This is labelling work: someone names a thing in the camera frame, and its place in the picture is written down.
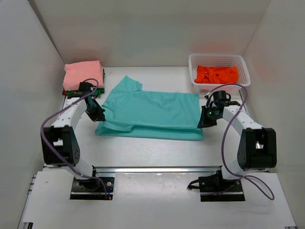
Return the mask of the teal t shirt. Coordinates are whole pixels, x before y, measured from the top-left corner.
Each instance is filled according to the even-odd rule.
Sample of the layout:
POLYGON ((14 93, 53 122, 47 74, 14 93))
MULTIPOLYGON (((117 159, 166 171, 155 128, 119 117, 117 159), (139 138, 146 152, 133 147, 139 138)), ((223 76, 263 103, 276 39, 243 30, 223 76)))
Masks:
POLYGON ((197 94, 144 91, 142 83, 125 76, 102 104, 105 121, 98 136, 123 136, 202 141, 197 94))

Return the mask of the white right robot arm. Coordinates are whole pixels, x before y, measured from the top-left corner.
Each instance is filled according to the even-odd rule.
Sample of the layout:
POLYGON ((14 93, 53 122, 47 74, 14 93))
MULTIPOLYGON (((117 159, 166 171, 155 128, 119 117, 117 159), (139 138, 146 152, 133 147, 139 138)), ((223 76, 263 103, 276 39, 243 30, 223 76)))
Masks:
POLYGON ((256 123, 242 105, 236 101, 217 101, 213 105, 203 106, 198 128, 213 127, 217 120, 224 119, 228 125, 221 143, 222 166, 215 174, 199 177, 198 189, 204 195, 220 195, 231 191, 242 180, 256 184, 264 182, 252 176, 251 171, 274 168, 277 164, 276 132, 256 123), (224 156, 225 139, 230 127, 239 134, 239 146, 235 160, 227 163, 224 156))

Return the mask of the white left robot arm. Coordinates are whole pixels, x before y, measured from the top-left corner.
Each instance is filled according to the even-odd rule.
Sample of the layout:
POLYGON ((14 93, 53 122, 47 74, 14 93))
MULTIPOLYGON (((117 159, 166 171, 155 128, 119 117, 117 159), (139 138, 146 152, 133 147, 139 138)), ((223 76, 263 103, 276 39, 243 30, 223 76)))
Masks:
POLYGON ((81 158, 81 151, 76 139, 75 128, 83 114, 92 121, 105 121, 105 110, 92 97, 83 100, 68 98, 63 110, 48 118, 57 117, 55 122, 46 127, 47 121, 41 125, 41 144, 44 163, 65 169, 78 180, 102 185, 103 181, 96 177, 94 166, 88 165, 81 158))

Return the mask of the pink folded t shirt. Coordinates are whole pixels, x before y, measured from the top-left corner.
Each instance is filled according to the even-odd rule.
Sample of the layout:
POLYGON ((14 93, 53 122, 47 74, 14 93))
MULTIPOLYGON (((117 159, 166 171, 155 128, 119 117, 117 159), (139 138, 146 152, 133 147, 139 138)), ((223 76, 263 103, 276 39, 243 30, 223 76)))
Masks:
POLYGON ((64 66, 65 76, 63 88, 65 91, 74 91, 79 89, 79 84, 87 79, 98 81, 98 88, 103 88, 103 68, 100 61, 84 61, 64 66))

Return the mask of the white plastic basket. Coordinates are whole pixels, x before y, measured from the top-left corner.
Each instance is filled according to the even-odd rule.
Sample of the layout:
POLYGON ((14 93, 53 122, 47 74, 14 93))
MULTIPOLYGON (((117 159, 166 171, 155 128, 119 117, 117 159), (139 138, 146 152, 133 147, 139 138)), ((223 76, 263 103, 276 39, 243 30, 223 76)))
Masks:
POLYGON ((194 89, 199 93, 216 90, 224 90, 230 94, 237 93, 241 87, 248 87, 251 84, 250 74, 242 56, 237 54, 222 53, 193 53, 189 55, 189 76, 194 89), (238 81, 236 84, 210 84, 196 83, 198 66, 204 67, 237 67, 238 81))

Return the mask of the orange t shirt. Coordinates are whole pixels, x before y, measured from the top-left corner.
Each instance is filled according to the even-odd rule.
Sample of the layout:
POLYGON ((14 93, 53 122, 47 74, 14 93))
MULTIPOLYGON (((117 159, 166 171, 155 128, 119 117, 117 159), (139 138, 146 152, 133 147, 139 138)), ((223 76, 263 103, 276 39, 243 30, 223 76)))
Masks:
POLYGON ((236 66, 233 67, 197 67, 195 83, 201 84, 230 84, 237 83, 239 73, 236 66))

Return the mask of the aluminium rail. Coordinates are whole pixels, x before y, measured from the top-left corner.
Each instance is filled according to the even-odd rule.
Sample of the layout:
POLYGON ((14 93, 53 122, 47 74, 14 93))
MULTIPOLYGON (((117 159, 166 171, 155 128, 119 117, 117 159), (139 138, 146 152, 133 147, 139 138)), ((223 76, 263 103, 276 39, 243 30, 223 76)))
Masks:
POLYGON ((204 173, 219 167, 96 167, 98 173, 204 173))

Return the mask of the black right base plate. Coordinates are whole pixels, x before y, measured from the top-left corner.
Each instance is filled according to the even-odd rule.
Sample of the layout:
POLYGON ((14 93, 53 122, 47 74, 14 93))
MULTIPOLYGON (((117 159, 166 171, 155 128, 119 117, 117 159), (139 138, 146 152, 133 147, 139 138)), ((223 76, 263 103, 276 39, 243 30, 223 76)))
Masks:
POLYGON ((188 190, 197 189, 201 202, 243 202, 244 191, 239 180, 225 180, 221 175, 214 174, 198 177, 187 186, 188 190))

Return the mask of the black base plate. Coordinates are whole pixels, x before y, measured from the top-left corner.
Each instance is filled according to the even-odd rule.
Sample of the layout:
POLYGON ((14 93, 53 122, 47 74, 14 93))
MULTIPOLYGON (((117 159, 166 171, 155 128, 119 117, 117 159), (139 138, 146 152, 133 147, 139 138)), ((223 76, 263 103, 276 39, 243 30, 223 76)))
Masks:
POLYGON ((214 174, 198 177, 187 186, 188 190, 197 189, 201 202, 243 202, 244 191, 239 180, 225 180, 221 175, 214 174))
POLYGON ((115 177, 100 177, 106 190, 96 179, 73 179, 70 199, 72 200, 112 200, 115 177))

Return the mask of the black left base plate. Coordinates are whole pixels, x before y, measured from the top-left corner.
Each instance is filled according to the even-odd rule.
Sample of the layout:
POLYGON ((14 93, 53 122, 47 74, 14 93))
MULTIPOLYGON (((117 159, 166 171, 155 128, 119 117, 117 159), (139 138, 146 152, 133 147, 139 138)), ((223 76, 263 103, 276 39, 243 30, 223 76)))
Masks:
POLYGON ((100 177, 106 190, 96 179, 73 179, 70 199, 72 200, 112 200, 115 177, 100 177))

